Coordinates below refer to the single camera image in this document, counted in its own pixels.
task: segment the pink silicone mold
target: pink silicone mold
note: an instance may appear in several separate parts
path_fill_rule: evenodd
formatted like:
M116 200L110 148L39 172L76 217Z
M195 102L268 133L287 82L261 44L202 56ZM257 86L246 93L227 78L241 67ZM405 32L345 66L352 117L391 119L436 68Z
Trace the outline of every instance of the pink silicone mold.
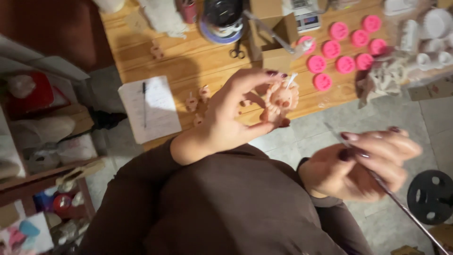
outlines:
M352 33L351 41L352 45L356 47L362 47L368 44L368 41L370 38L368 37L368 33L365 32L364 30L356 30L354 33Z
M309 39L312 39L313 37L311 36L308 36L308 35L304 35L302 36L299 41L297 41L297 45L301 44L303 41L305 40L309 40ZM311 54L314 50L316 49L316 41L314 41L312 43L312 46L304 53L304 55L308 55L308 54Z
M343 22L335 22L330 27L330 37L333 40L345 39L347 37L348 33L349 33L349 30L347 28L347 25Z
M373 39L368 46L371 55L382 55L387 51L387 42L383 39Z
M327 41L323 45L323 55L327 59L333 59L340 55L341 47L337 41Z
M343 56L339 58L336 63L335 67L337 68L337 71L341 74L348 74L356 68L356 63L351 57L348 56Z
M368 15L362 21L363 30L373 33L381 29L382 21L376 15Z
M313 78L313 85L318 91L328 90L332 86L332 78L328 74L317 74Z
M369 70L373 62L374 58L368 53L360 53L356 57L356 66L359 70Z
M308 70L314 74L324 71L327 66L326 60L318 55L314 55L308 59Z

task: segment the red can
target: red can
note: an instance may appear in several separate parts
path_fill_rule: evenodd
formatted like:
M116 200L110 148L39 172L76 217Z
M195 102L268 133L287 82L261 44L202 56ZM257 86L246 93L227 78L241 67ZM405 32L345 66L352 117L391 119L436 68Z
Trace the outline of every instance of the red can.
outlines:
M193 24L197 22L197 6L195 5L194 0L181 0L182 8L181 13L183 15L184 21L187 24Z

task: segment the wooden table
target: wooden table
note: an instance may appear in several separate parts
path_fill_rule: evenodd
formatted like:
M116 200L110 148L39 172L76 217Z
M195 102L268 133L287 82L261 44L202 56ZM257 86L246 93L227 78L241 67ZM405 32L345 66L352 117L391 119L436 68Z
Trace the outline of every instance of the wooden table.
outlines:
M199 11L202 1L197 2ZM251 62L249 59L248 40L244 38L242 50L248 53L244 59L232 59L229 50L234 45L216 45L206 41L195 24L189 25L187 38L170 38L165 34L156 33L151 29L138 34L130 30L124 18L132 11L138 10L139 5L134 0L126 0L122 10L114 14L101 14L107 39L120 73L121 81L129 83L153 76L166 75L170 83L173 98L178 111L183 130L193 126L195 113L188 113L184 101L189 92L198 95L198 88L209 85L212 92L216 92L226 80L241 68L261 67L261 62ZM329 10L321 17L322 27L315 31L304 33L317 39L318 45L313 54L322 55L320 45L329 39L328 27L335 21L346 23L350 31L361 28L361 20L365 15L377 15L384 20L381 10L381 0L362 0L351 8L332 11ZM165 53L162 60L153 60L150 54L151 40L156 39ZM371 38L382 38L389 41L384 22L381 30L371 34ZM358 53L368 52L366 47L357 48L351 45L348 39L340 41L342 55L355 57ZM298 118L310 113L324 110L357 98L355 90L356 73L340 74L335 70L335 59L327 59L328 73L334 85L325 92L317 91L312 83L313 74L306 66L308 56L292 62L291 69L299 73L295 81L299 84L299 104L288 114L290 119ZM255 124L259 121L262 109L257 104L241 108L242 115L238 120L245 124ZM176 134L161 137L144 144L149 150L165 142Z

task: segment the hand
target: hand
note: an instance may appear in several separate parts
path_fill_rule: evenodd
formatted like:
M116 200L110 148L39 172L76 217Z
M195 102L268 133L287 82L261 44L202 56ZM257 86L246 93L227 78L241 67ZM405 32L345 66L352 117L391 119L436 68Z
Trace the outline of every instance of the hand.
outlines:
M422 148L409 139L405 130L363 134L341 133L354 148L335 144L317 151L299 168L305 188L314 197L333 196L352 201L377 201L386 193L366 168L376 172L393 192L404 184L404 161L414 158Z
M273 123L247 126L235 120L239 102L251 100L261 107L263 99L251 90L263 84L282 82L286 74L265 69L241 69L209 100L202 124L176 137L170 150L173 159L188 165L216 152L246 144L274 130Z

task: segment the scissors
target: scissors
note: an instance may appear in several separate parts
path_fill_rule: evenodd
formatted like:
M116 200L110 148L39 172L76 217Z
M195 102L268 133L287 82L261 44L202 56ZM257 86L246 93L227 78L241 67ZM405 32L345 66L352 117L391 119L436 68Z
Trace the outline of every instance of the scissors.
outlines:
M341 137L340 134L338 134L337 132L335 132L335 130L333 129L333 127L331 125L329 125L327 122L324 122L324 125L327 127L327 129L330 131L330 133L332 133L332 135L339 141L341 142L344 146L346 146L347 148L352 148L352 145L349 144L345 139L343 139ZM445 248L434 238L434 236L428 232L428 230L426 230L426 228L421 224L421 222L419 220L417 220L417 218L409 211L409 209L407 209L403 203L401 203L401 201L399 200L399 198L388 188L387 184L385 183L385 181L377 174L375 173L374 171L370 170L370 169L366 169L368 171L368 173L371 175L371 177L373 177L377 184L379 186L381 186L381 188L385 191L385 193L387 193L387 195L389 195L389 197L398 205L399 208L401 208L403 210L403 212L417 225L417 227L419 227L422 232L435 244L437 245L437 247L445 254L447 255L448 252L445 250Z
M234 49L230 50L230 57L232 58L238 58L238 59L243 59L246 57L246 54L239 49L239 46L241 45L241 39L239 39L236 42L236 45L234 46Z

